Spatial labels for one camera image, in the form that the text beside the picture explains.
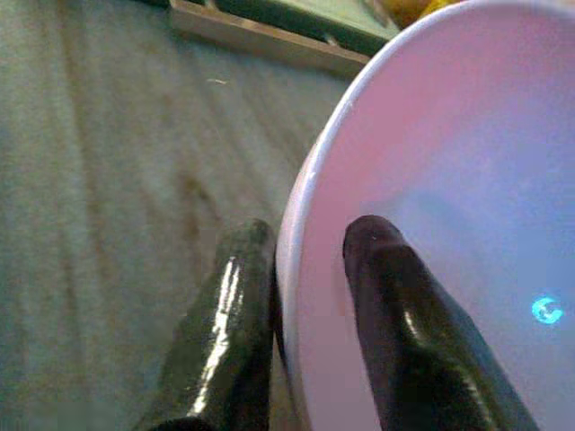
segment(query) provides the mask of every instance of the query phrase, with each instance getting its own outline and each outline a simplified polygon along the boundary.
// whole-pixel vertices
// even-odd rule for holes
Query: yellow object
[[[423,12],[421,13],[420,17],[418,19],[423,18],[424,16],[429,15],[430,13],[433,13],[435,11],[438,11],[439,9],[442,9],[446,6],[449,6],[450,4],[455,4],[455,3],[459,3],[459,1],[455,0],[455,1],[450,1],[450,0],[431,0],[429,2],[429,4],[425,7],[425,9],[423,9]]]
[[[458,0],[375,0],[383,5],[395,23],[402,29],[416,22],[419,18],[435,12]]]

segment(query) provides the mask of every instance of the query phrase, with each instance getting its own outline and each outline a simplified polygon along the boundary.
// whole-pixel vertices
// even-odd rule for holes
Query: black shiny object
[[[343,254],[382,429],[537,429],[469,315],[397,228],[360,217]]]
[[[268,429],[274,247],[262,221],[223,238],[135,430]]]

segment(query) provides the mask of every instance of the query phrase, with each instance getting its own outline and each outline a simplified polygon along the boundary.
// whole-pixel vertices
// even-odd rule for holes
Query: floor
[[[129,429],[224,226],[276,230],[348,82],[131,0],[0,3],[0,429]],[[274,360],[271,430],[296,430]]]

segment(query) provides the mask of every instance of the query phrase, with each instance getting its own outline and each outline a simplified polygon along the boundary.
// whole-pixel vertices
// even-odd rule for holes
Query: white round object
[[[572,430],[574,162],[572,10],[464,2],[385,46],[307,157],[280,231],[307,425],[379,429],[341,257],[346,226],[377,214],[472,316],[541,429]]]

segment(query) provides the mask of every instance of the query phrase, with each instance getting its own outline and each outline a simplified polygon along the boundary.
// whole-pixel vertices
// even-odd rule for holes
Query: blue light
[[[541,323],[553,325],[563,316],[563,310],[556,304],[557,302],[554,299],[545,296],[533,303],[531,306],[531,312]]]

